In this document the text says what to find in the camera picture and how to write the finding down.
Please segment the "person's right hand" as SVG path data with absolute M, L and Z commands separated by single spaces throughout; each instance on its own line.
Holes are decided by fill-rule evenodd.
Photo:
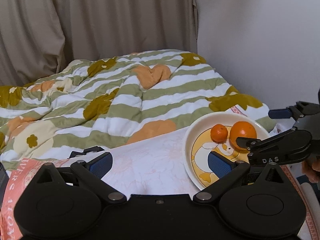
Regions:
M 319 159 L 309 164 L 306 160 L 302 162 L 302 173 L 305 174 L 311 183 L 318 183 L 319 176 L 317 172 L 320 172 L 320 162 Z

